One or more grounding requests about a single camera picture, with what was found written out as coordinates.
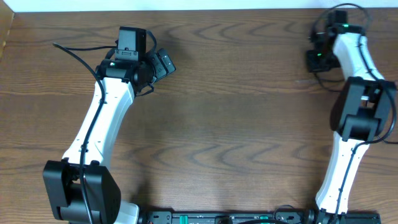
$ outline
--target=black bracket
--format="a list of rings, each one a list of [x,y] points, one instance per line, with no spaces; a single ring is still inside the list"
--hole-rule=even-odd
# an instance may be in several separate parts
[[[154,46],[146,52],[146,34],[154,41]],[[135,27],[120,27],[118,47],[111,49],[105,59],[97,66],[97,76],[120,78],[122,82],[131,83],[134,94],[138,96],[149,84],[153,84],[173,73],[176,68],[165,49],[156,52],[156,39],[145,29]]]
[[[372,141],[388,119],[391,103],[387,91],[395,98],[394,82],[349,77],[331,111],[330,128],[337,131],[343,141],[349,138]],[[363,96],[368,99],[368,105],[363,105]]]
[[[47,161],[43,179],[52,213],[57,220],[88,223],[78,179],[79,166],[67,160]],[[95,223],[114,223],[118,217],[121,192],[108,169],[92,162],[85,166],[88,201]]]
[[[327,213],[324,209],[318,211],[314,223],[316,224],[381,224],[381,218],[376,213],[342,213],[335,218],[334,213]]]

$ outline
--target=black cable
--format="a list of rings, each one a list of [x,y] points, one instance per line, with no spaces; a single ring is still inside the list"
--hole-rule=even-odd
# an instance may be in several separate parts
[[[79,51],[87,51],[87,50],[99,50],[99,49],[108,49],[108,48],[116,48],[116,46],[101,46],[101,47],[89,47],[86,49],[79,49],[79,48],[73,48],[73,47],[63,47],[64,49],[67,50],[79,50]]]
[[[111,57],[114,55],[114,51],[115,51],[114,48],[109,50],[108,53],[106,53],[105,55],[105,59],[111,59]]]
[[[362,33],[359,35],[358,37],[358,49],[359,49],[359,54],[361,55],[362,61],[365,64],[366,70],[368,71],[368,73],[370,74],[370,76],[373,77],[373,79],[375,79],[379,85],[382,88],[385,88],[383,81],[381,81],[380,79],[378,79],[372,72],[372,70],[369,68],[368,63],[366,62],[366,59],[363,55],[362,52],[362,43],[361,43],[361,38],[364,35],[365,30],[362,31]],[[383,135],[383,137],[375,140],[377,142],[381,142],[383,140],[385,140],[386,138],[388,138],[388,136],[392,133],[392,131],[394,130],[394,126],[396,125],[396,121],[397,121],[397,108],[396,108],[396,103],[394,101],[394,98],[391,96],[390,92],[388,90],[386,90],[386,94],[388,96],[388,99],[390,100],[390,104],[391,104],[391,109],[392,109],[392,121],[391,121],[391,125],[389,130]]]
[[[329,79],[326,79],[326,78],[319,78],[321,81],[323,81],[323,82],[330,82],[330,83],[340,83],[340,82],[343,82],[343,81],[345,81],[345,79],[341,79],[341,80],[329,80]]]
[[[398,144],[398,142],[390,142],[390,141],[386,141],[386,140],[383,140],[383,142],[386,144]]]
[[[333,7],[329,8],[329,9],[323,11],[323,13],[321,13],[321,14],[319,15],[318,19],[316,19],[316,21],[312,24],[310,36],[312,36],[312,34],[315,32],[316,26],[317,26],[317,24],[319,23],[319,21],[320,21],[326,14],[328,14],[330,11],[332,11],[332,10],[334,10],[334,9],[336,9],[337,7],[340,7],[340,6],[354,6],[354,7],[357,7],[359,10],[363,11],[364,14],[365,14],[365,16],[368,18],[368,21],[367,21],[367,23],[365,24],[364,29],[365,29],[365,30],[368,29],[368,27],[369,27],[369,25],[370,25],[370,22],[371,22],[371,16],[370,16],[369,13],[367,12],[367,10],[365,10],[364,8],[362,8],[361,6],[359,6],[359,5],[357,5],[357,4],[353,4],[353,3],[343,3],[343,4],[338,4],[337,6],[333,6]]]
[[[324,88],[325,90],[327,90],[327,91],[329,91],[329,92],[332,92],[332,93],[340,93],[340,92],[341,92],[341,90],[332,90],[331,88],[326,87],[326,86],[323,84],[323,82],[322,82],[322,81],[325,81],[325,82],[339,82],[339,80],[335,80],[335,81],[334,81],[334,80],[327,80],[327,81],[326,81],[326,80],[320,78],[320,77],[318,76],[318,73],[316,73],[316,72],[313,73],[313,76],[317,79],[319,85],[320,85],[322,88]]]
[[[147,30],[147,34],[149,35],[149,37],[154,42],[154,46],[146,54],[147,55],[152,55],[156,51],[157,41],[156,41],[156,38],[155,38],[155,36],[153,35],[153,33],[151,31]]]
[[[57,44],[57,43],[53,43],[54,47],[59,48],[61,50],[63,50],[64,52],[68,53],[69,55],[71,55],[73,58],[75,58],[76,60],[78,60],[80,63],[82,63],[89,71],[90,73],[94,76],[95,80],[97,81],[99,88],[101,90],[101,99],[99,100],[99,105],[98,105],[98,109],[94,115],[94,118],[90,124],[90,127],[87,130],[86,133],[86,137],[83,141],[83,144],[81,145],[81,152],[80,152],[80,164],[79,164],[79,178],[80,178],[80,185],[81,185],[81,193],[83,195],[83,201],[85,203],[86,206],[86,210],[87,210],[87,214],[88,214],[88,220],[91,224],[94,223],[94,219],[93,219],[93,214],[91,213],[91,209],[90,209],[90,204],[88,202],[88,197],[87,197],[87,190],[86,190],[86,185],[85,185],[85,176],[84,176],[84,158],[85,158],[85,153],[87,151],[87,144],[88,144],[88,139],[90,137],[90,134],[94,128],[95,122],[100,114],[101,108],[104,105],[105,102],[105,91],[104,91],[104,86],[101,83],[101,80],[99,80],[99,78],[97,77],[96,73],[94,72],[94,70],[83,60],[81,59],[79,56],[75,55],[73,52],[69,51],[67,48],[62,47],[61,45]]]
[[[294,209],[294,207],[291,206],[291,205],[281,205],[281,206],[279,206],[279,207],[274,211],[274,213],[272,214],[273,219],[276,220],[276,213],[277,213],[278,210],[280,210],[281,208],[293,208],[293,209]],[[300,221],[297,222],[297,223],[294,223],[294,224],[301,224],[301,222],[303,221],[304,217],[301,216],[298,212],[296,212],[296,214],[300,217]]]

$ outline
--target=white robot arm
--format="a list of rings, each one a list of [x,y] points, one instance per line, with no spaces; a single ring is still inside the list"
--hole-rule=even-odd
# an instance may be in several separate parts
[[[148,52],[146,34],[154,41]],[[118,46],[108,52],[97,72],[69,51],[76,49],[54,46],[79,60],[97,82],[72,145],[61,161],[48,161],[43,171],[53,215],[73,223],[137,223],[139,207],[121,200],[120,189],[109,173],[113,146],[134,98],[146,86],[151,90],[140,96],[152,92],[153,83],[175,71],[174,64],[166,50],[155,52],[152,33],[138,28],[120,28]]]
[[[309,70],[324,72],[341,67],[346,80],[332,110],[333,151],[315,197],[320,212],[341,215],[347,213],[349,192],[359,163],[369,148],[368,143],[373,143],[384,127],[391,108],[389,97],[395,95],[396,88],[395,84],[384,81],[376,69],[362,27],[347,24],[345,11],[330,13],[326,32],[313,35],[312,41],[318,49],[307,52]],[[363,106],[367,102],[374,106]]]

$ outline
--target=camera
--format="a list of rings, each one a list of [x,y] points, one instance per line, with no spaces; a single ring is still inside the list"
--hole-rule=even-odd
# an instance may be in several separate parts
[[[154,46],[146,52],[146,37],[149,35]],[[147,86],[154,91],[153,84],[175,71],[175,66],[165,49],[156,52],[156,38],[145,29],[136,27],[120,27],[117,47],[111,49],[106,58],[97,67],[100,79],[104,77],[120,78],[122,82],[130,82],[134,94]]]

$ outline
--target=wooden table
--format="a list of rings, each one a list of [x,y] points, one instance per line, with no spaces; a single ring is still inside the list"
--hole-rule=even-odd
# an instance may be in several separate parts
[[[0,222],[57,222],[42,170],[68,149],[93,96],[86,68],[51,43],[111,45],[121,25],[150,29],[177,66],[124,117],[111,166],[123,199],[175,210],[310,208],[330,158],[337,98],[305,68],[320,12],[16,14],[0,63]],[[398,9],[371,14],[371,55],[396,80]],[[95,67],[105,53],[78,54]],[[322,75],[342,77],[340,69]],[[396,147],[371,146],[350,210],[377,210],[383,223],[398,222],[397,159]]]

